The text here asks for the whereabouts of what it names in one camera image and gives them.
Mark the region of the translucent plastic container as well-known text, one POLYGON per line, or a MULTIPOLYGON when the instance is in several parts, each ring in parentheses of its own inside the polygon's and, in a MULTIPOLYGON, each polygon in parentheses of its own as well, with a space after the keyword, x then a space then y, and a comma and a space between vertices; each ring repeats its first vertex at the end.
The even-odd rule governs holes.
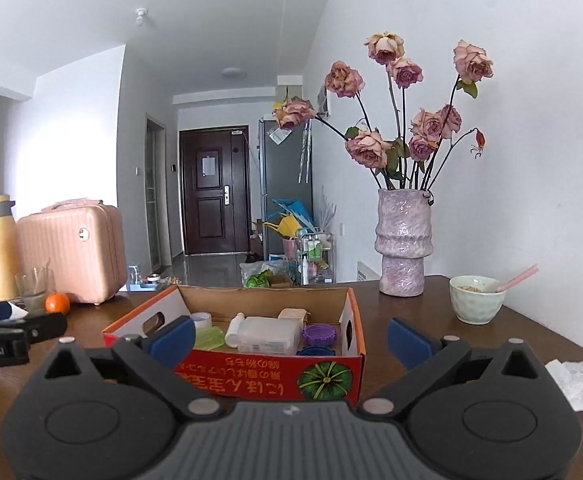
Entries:
POLYGON ((294 320, 249 316, 238 331, 240 353, 293 356, 300 340, 301 326, 294 320))

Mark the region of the beige small block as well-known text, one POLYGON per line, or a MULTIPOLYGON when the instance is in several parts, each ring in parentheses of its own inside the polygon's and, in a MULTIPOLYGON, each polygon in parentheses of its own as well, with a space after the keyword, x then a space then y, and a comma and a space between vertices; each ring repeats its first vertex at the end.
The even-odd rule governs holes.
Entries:
POLYGON ((302 308, 285 308, 278 313, 278 318, 280 320, 294 320, 303 327, 308 323, 311 314, 302 308))

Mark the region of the blue tissue pack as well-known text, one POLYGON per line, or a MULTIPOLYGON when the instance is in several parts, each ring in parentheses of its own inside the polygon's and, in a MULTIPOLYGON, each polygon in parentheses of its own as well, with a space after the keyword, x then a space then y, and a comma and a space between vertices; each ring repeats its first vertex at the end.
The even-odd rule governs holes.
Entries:
POLYGON ((14 304, 14 302, 10 302, 10 307, 11 314, 8 318, 10 321, 21 320, 22 318, 26 318, 28 315, 28 312, 25 309, 19 307, 17 304, 14 304))

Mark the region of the orange fruit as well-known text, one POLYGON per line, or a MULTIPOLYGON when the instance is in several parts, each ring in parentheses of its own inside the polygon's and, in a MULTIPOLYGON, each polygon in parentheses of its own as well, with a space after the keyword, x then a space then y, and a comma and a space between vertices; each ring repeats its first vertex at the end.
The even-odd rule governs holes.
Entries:
POLYGON ((44 307, 46 312, 66 315, 70 310, 70 300, 62 292, 53 292, 46 296, 44 307))

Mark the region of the clear drinking glass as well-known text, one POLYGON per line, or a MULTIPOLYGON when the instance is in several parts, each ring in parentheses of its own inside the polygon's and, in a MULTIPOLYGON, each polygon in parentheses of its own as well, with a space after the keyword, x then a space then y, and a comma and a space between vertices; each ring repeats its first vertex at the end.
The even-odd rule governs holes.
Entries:
POLYGON ((15 283, 22 305, 28 313, 45 310, 45 299, 54 287, 53 273, 47 264, 16 274, 15 283))

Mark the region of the clear tape roll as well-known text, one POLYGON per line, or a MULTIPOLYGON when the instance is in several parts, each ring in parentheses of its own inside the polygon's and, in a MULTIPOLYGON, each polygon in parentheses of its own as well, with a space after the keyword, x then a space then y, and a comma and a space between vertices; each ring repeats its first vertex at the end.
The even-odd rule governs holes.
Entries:
POLYGON ((209 312, 192 312, 191 318, 194 322, 195 330, 206 330, 206 328, 214 326, 209 312))

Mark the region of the pale green bowl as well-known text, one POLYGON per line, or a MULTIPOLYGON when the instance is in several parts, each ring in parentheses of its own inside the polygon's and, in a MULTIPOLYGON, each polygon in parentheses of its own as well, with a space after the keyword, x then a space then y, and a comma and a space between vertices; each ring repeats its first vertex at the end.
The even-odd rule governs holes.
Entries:
POLYGON ((469 325, 487 325, 497 316, 506 292, 488 292, 494 278, 461 275, 449 282, 452 308, 456 317, 469 325))

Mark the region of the red cardboard box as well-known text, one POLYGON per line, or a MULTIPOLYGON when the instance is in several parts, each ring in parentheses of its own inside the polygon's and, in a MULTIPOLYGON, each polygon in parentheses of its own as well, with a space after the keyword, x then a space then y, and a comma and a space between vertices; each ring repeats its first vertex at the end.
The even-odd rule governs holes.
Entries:
POLYGON ((105 327, 105 344, 181 315, 209 320, 223 336, 220 347, 173 364, 197 388, 247 400, 360 399, 366 348, 350 288, 171 286, 105 327))

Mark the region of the pink mini suitcase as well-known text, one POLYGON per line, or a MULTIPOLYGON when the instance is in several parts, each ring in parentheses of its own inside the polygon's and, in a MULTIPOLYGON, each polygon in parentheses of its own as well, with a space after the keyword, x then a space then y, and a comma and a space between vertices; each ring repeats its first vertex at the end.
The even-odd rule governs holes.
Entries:
POLYGON ((25 270, 45 266, 50 289, 78 304, 102 304, 128 280, 120 210, 100 200, 64 200, 16 222, 25 270))

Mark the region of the purple round lid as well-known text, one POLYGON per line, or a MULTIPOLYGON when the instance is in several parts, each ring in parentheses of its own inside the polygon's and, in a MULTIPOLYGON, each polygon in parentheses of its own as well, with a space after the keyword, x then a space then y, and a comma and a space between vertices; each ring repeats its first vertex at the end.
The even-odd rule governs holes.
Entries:
POLYGON ((338 338, 336 328, 324 323, 305 326, 301 335, 307 346, 331 347, 338 338))

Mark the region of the pink spoon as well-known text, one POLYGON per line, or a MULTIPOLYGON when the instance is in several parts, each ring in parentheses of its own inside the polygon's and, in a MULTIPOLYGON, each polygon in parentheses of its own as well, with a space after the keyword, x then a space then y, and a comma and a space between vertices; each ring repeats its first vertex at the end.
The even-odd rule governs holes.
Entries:
POLYGON ((537 274, 538 272, 539 267, 535 264, 534 266, 531 266, 529 269, 524 270, 523 272, 514 276, 513 278, 510 278, 508 281, 495 284, 492 287, 493 292, 496 292, 497 294, 499 292, 505 292, 505 290, 517 286, 518 284, 522 283, 523 281, 526 281, 528 278, 531 278, 531 276, 534 276, 534 274, 537 274))

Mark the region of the purple textured vase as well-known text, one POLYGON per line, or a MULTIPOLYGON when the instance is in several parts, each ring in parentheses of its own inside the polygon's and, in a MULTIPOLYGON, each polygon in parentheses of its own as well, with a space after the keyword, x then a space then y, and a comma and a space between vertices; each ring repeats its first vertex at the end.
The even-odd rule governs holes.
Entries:
POLYGON ((430 195, 422 190, 379 190, 375 250, 381 255, 379 291, 421 296, 424 260, 433 253, 430 195))

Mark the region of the white crumpled tissue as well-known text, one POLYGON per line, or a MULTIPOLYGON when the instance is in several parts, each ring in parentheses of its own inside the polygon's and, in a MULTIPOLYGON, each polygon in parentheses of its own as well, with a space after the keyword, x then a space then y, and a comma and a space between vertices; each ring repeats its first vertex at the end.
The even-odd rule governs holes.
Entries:
POLYGON ((583 412, 583 361, 553 360, 545 366, 575 412, 583 412))

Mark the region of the yellow blue bags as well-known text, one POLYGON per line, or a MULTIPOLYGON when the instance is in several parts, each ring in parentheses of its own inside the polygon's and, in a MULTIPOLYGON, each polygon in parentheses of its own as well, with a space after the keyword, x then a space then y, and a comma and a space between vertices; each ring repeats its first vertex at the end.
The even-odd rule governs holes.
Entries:
POLYGON ((300 200, 275 198, 273 204, 278 207, 264 220, 264 226, 284 238, 294 238, 299 231, 313 233, 316 226, 312 216, 300 200))

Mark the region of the dark brown door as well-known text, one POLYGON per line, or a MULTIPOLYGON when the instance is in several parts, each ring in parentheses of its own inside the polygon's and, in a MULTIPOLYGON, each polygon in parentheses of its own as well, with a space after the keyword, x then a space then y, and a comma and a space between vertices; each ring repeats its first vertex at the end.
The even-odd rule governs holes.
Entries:
POLYGON ((236 254, 249 246, 248 128, 179 132, 185 252, 236 254))

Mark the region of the dried pink roses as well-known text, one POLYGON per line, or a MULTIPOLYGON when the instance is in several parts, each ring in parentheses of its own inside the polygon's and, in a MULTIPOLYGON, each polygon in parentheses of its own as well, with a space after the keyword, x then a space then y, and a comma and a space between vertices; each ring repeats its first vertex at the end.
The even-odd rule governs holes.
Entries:
POLYGON ((462 92, 476 99, 478 84, 493 77, 493 61, 484 48, 459 40, 452 50, 455 81, 447 103, 438 110, 421 108, 409 118, 406 91, 424 80, 423 69, 406 56, 403 38, 393 32, 369 36, 364 47, 367 56, 384 68, 395 118, 394 136, 385 138, 373 126, 362 100, 365 80, 358 70, 342 61, 331 66, 323 88, 329 96, 357 102, 362 118, 355 125, 343 131, 337 129, 325 114, 300 96, 287 96, 273 105, 276 125, 282 131, 297 127, 308 130, 313 122, 320 122, 339 136, 350 158, 372 172, 379 188, 419 191, 433 203, 433 185, 456 145, 472 136, 470 153, 478 158, 485 151, 485 133, 478 128, 463 129, 454 98, 462 92))

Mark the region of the grey refrigerator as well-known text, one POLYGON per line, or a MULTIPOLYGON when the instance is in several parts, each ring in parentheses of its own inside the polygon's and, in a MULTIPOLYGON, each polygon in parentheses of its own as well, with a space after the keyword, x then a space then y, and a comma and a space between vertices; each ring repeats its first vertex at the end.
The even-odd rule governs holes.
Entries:
POLYGON ((276 201, 298 200, 313 220, 313 188, 307 153, 303 146, 305 128, 278 132, 270 117, 259 120, 260 205, 264 222, 280 222, 276 201))

